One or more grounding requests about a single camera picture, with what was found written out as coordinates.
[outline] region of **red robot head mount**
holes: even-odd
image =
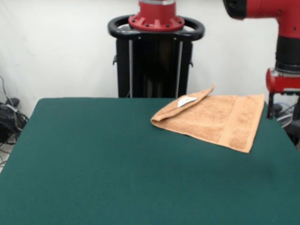
[[[139,0],[140,12],[129,18],[138,30],[175,31],[183,28],[185,20],[176,15],[175,0]]]

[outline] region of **metal rod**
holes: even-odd
[[[182,59],[182,46],[183,42],[179,42],[179,51],[178,51],[178,62],[177,62],[177,79],[176,79],[176,98],[178,98],[179,94],[179,83],[180,83],[180,71],[181,71],[181,59]]]
[[[129,91],[133,98],[133,41],[129,41]]]

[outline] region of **floor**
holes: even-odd
[[[5,165],[4,162],[6,162],[9,158],[9,154],[11,153],[13,149],[12,145],[4,144],[0,147],[0,173],[3,170],[3,167]]]

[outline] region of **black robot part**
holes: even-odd
[[[247,0],[223,0],[229,16],[233,19],[242,20],[247,16]]]
[[[278,37],[276,70],[283,73],[300,74],[300,39]]]

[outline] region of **white tag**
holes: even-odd
[[[197,97],[189,97],[189,96],[185,96],[183,98],[181,98],[179,101],[178,101],[178,108],[182,107],[183,105],[185,105],[186,103],[189,103],[189,102],[193,102],[195,100],[197,100],[198,98]]]
[[[162,1],[164,6],[171,5],[175,3],[175,0],[165,0]]]

